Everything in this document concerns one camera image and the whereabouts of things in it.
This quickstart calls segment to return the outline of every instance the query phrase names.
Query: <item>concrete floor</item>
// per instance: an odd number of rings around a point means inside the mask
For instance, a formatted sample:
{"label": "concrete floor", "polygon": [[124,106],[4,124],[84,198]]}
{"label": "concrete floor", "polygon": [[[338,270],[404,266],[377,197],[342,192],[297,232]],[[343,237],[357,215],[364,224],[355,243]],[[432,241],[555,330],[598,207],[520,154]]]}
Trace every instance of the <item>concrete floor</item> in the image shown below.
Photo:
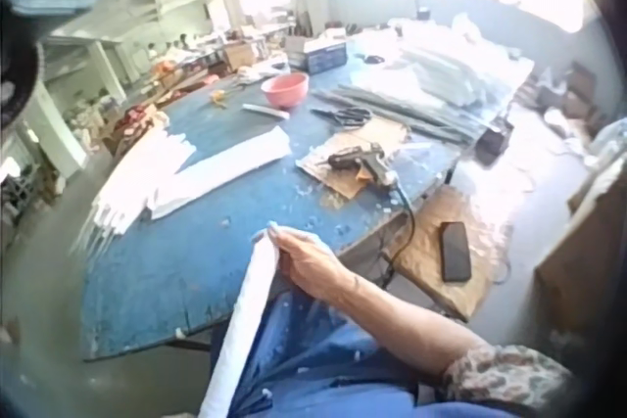
{"label": "concrete floor", "polygon": [[[514,221],[509,279],[492,289],[470,327],[494,344],[536,346],[545,336],[546,320],[535,294],[533,270],[563,229],[569,216],[566,200],[586,172],[537,116],[516,110],[512,120],[514,136],[524,144],[518,148],[526,148],[526,159],[534,164],[533,176],[530,180],[520,172],[528,193]],[[539,149],[550,149],[541,164]],[[2,279],[3,321],[17,318],[21,338],[18,347],[0,345],[5,372],[41,397],[49,416],[141,418],[195,412],[209,378],[207,354],[162,347],[96,363],[84,363],[79,357],[84,263],[70,254],[70,246],[107,168],[103,156],[92,160],[52,209],[24,222],[23,235],[8,252]],[[453,183],[470,192],[486,171],[475,162],[463,162]],[[378,268],[372,268],[371,260],[358,260],[356,270],[378,275],[372,273]],[[409,302],[433,305],[401,277],[390,290]]]}

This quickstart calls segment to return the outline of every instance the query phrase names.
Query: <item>hand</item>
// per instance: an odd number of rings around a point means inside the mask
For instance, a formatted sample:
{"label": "hand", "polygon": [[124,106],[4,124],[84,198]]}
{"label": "hand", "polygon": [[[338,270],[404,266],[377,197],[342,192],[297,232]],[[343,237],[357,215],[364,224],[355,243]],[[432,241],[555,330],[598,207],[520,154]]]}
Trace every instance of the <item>hand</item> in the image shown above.
{"label": "hand", "polygon": [[267,233],[281,250],[279,267],[315,299],[333,303],[349,286],[351,271],[315,234],[271,223]]}

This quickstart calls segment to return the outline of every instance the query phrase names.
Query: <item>black phone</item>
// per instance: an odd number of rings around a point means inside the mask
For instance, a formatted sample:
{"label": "black phone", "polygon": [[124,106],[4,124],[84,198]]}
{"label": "black phone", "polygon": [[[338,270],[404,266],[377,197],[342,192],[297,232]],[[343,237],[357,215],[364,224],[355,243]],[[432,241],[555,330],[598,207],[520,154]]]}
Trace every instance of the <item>black phone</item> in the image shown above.
{"label": "black phone", "polygon": [[440,224],[440,250],[445,283],[465,283],[472,277],[470,247],[463,222]]}

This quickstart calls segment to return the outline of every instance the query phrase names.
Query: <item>white fabric strip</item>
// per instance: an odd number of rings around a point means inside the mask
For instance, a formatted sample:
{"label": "white fabric strip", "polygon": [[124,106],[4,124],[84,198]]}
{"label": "white fabric strip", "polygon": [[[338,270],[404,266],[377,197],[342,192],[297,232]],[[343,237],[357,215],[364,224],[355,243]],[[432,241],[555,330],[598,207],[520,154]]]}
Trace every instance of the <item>white fabric strip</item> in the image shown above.
{"label": "white fabric strip", "polygon": [[277,126],[185,168],[157,190],[155,201],[148,205],[152,218],[164,217],[238,176],[290,153],[290,138]]}
{"label": "white fabric strip", "polygon": [[262,320],[278,263],[278,249],[267,235],[253,248],[242,289],[198,418],[225,418]]}

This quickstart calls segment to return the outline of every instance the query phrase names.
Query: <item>workbench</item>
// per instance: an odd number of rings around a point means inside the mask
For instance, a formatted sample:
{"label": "workbench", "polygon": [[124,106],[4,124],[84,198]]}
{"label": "workbench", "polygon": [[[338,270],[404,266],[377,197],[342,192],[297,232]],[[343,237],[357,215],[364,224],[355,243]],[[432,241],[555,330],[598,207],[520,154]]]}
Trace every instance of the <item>workbench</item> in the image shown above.
{"label": "workbench", "polygon": [[[366,69],[351,54],[340,69],[311,77],[311,89],[350,83]],[[533,63],[519,62],[512,92]],[[226,110],[213,107],[210,90],[193,92],[167,108],[169,132],[184,133],[197,147],[186,166],[270,131],[277,124],[290,136],[292,155],[252,171],[158,220],[136,221],[98,258],[87,261],[82,300],[81,347],[86,360],[114,357],[171,344],[230,315],[250,255],[251,237],[269,220],[311,231],[338,255],[379,231],[401,211],[385,195],[361,191],[340,209],[325,202],[329,190],[296,167],[295,161],[322,144],[337,128],[310,113],[326,107],[312,94],[287,121],[241,109],[265,105],[260,85],[229,97]],[[481,108],[494,118],[511,94]],[[414,135],[415,141],[429,141]],[[409,196],[417,201],[443,181],[467,149],[433,142],[427,152],[400,152],[392,161]]]}

